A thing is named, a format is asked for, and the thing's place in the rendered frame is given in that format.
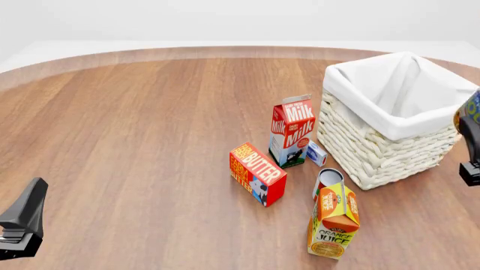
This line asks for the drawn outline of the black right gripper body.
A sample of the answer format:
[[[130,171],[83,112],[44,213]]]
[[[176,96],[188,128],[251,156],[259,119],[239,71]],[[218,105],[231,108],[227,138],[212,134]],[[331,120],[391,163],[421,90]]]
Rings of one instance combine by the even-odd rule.
[[[480,186],[480,164],[460,163],[460,177],[468,186]]]

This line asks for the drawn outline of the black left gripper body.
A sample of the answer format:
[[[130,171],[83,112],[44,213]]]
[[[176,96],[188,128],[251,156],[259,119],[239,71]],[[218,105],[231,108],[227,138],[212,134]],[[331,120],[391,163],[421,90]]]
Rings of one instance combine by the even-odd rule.
[[[34,257],[42,241],[42,225],[34,229],[4,226],[0,235],[0,260]]]

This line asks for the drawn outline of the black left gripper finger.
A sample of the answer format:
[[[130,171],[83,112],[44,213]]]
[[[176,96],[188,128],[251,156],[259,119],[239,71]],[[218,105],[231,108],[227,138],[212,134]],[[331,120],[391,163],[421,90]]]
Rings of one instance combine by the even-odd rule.
[[[48,184],[41,177],[30,181],[16,201],[0,214],[0,227],[43,234],[43,210]]]

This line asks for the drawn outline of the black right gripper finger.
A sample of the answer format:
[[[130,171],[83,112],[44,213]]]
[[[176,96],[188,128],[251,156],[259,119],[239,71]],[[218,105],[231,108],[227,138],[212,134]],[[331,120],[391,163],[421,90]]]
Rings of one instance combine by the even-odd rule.
[[[470,162],[480,167],[480,125],[471,118],[462,116],[459,131],[466,141]]]

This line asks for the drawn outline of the colourful printed soup tin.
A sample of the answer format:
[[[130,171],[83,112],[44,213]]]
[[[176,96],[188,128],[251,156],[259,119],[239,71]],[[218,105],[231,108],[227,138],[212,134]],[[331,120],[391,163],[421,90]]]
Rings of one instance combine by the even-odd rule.
[[[454,114],[453,121],[457,131],[460,131],[460,119],[464,116],[480,125],[480,87],[474,91],[472,96]]]

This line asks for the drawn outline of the white wicker basket cloth lined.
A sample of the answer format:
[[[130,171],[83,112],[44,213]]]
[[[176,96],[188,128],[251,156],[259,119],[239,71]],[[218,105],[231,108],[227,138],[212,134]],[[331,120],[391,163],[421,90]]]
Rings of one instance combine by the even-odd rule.
[[[478,86],[411,52],[325,69],[317,138],[367,191],[437,166],[460,140],[457,110]]]

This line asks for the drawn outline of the red tin with grey lid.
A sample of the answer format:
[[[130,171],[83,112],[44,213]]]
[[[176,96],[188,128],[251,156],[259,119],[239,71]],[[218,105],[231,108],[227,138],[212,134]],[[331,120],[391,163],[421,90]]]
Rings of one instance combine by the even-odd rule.
[[[313,193],[312,193],[313,200],[314,201],[317,200],[317,197],[320,194],[320,190],[322,188],[336,185],[338,183],[344,183],[344,177],[341,174],[341,172],[333,168],[325,168],[320,170],[316,178],[316,183],[313,187]]]

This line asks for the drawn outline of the orange juice carton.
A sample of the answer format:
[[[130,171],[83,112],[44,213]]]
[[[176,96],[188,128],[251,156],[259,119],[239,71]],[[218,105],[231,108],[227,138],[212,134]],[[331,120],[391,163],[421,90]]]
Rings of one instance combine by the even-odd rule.
[[[307,227],[307,251],[339,260],[359,227],[355,193],[342,183],[321,188]]]

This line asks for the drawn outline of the small blue white box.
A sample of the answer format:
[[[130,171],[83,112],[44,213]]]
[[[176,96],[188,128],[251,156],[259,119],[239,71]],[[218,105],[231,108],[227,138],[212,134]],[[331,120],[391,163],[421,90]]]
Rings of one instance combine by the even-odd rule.
[[[310,140],[307,145],[307,156],[319,167],[326,163],[327,152],[322,150],[314,141]]]

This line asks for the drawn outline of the red white milk carton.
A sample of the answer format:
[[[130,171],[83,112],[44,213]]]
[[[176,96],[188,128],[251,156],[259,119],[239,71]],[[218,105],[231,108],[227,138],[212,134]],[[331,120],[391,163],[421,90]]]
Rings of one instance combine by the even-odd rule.
[[[285,98],[273,107],[268,152],[280,168],[305,162],[315,121],[310,94]]]

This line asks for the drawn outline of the red yellow butter box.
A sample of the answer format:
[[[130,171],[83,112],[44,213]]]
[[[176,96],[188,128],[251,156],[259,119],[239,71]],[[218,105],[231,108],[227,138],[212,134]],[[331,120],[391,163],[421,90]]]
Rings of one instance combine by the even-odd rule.
[[[287,173],[249,142],[229,153],[229,169],[230,175],[265,207],[284,195]]]

